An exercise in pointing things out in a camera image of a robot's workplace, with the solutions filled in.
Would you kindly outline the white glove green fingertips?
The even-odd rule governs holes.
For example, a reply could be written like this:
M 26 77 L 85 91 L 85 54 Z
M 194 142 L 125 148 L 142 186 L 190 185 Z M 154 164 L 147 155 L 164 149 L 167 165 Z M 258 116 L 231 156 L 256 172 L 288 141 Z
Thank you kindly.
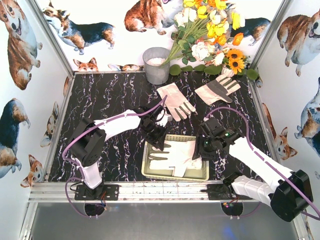
M 172 170 L 172 176 L 182 178 L 186 170 L 201 170 L 202 158 L 192 160 L 195 140 L 164 141 L 163 151 L 152 147 L 148 159 L 151 170 Z

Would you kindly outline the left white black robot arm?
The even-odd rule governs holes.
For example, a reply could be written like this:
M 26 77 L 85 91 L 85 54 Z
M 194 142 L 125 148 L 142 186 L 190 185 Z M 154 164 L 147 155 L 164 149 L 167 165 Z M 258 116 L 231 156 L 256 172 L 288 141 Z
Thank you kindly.
M 102 120 L 82 119 L 66 148 L 81 172 L 81 184 L 76 187 L 75 200 L 92 201 L 107 197 L 116 200 L 119 188 L 104 184 L 99 171 L 98 160 L 107 140 L 123 132 L 139 129 L 147 143 L 163 150 L 167 123 L 172 119 L 162 105 L 129 109 Z

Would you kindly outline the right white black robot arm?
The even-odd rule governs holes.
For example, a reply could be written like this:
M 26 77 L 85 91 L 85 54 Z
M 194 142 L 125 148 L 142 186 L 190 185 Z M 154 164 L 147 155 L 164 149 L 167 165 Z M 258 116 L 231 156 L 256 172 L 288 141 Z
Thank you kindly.
M 193 158 L 212 159 L 222 150 L 249 167 L 262 180 L 255 180 L 235 172 L 223 180 L 231 193 L 246 196 L 269 206 L 286 222 L 313 205 L 309 176 L 293 171 L 253 146 L 238 129 L 224 128 L 215 118 L 201 123 L 202 132 L 196 136 Z

